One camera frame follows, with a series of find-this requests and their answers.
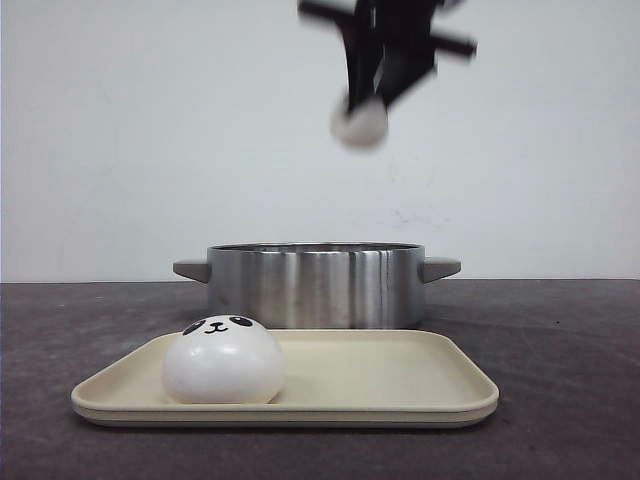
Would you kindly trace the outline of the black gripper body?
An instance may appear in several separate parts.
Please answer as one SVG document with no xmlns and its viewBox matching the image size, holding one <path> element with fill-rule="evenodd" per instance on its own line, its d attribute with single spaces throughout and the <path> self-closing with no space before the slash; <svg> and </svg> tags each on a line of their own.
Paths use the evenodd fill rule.
<svg viewBox="0 0 640 480">
<path fill-rule="evenodd" d="M 475 56 L 477 42 L 471 38 L 439 32 L 433 18 L 458 7 L 459 1 L 358 1 L 341 7 L 329 1 L 300 1 L 303 16 L 336 26 L 347 58 L 377 58 L 389 46 L 411 56 L 428 57 L 444 52 L 462 58 Z"/>
</svg>

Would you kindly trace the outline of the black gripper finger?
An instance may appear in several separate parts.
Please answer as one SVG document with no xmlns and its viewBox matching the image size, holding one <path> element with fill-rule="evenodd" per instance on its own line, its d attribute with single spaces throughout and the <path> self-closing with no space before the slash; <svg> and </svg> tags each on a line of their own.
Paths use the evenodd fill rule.
<svg viewBox="0 0 640 480">
<path fill-rule="evenodd" d="M 426 37 L 390 43 L 373 38 L 372 103 L 391 105 L 435 68 L 435 48 Z"/>
<path fill-rule="evenodd" d="M 375 76 L 382 56 L 383 44 L 377 21 L 366 20 L 341 31 L 345 47 L 348 76 L 347 115 L 351 115 L 376 93 Z"/>
</svg>

